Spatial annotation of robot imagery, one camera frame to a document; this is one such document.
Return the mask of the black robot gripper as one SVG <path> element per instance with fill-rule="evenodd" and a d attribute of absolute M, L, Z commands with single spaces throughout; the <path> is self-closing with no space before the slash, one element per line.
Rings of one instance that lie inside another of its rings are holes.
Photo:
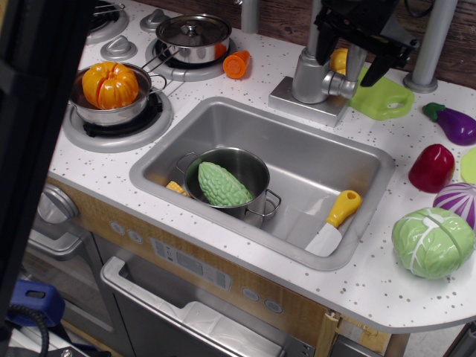
<path fill-rule="evenodd" d="M 324 65 L 340 39 L 375 56 L 360 86 L 375 85 L 390 68 L 403 68 L 417 38 L 399 23 L 395 9 L 398 1 L 322 1 L 315 17 L 319 34 L 316 59 Z"/>

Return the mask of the black foreground robot arm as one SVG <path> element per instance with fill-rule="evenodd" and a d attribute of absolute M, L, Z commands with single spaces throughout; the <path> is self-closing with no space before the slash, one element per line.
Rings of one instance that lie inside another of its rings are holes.
<path fill-rule="evenodd" d="M 59 162 L 66 92 L 86 37 L 87 1 L 11 1 L 1 28 L 1 308 L 6 309 L 33 222 L 46 171 Z M 254 242 L 163 199 L 144 196 L 137 215 L 172 234 L 181 251 L 212 265 L 233 263 L 317 304 L 377 329 L 399 332 L 396 308 L 384 312 L 374 297 L 341 302 L 321 273 L 311 277 L 308 253 L 295 258 Z"/>

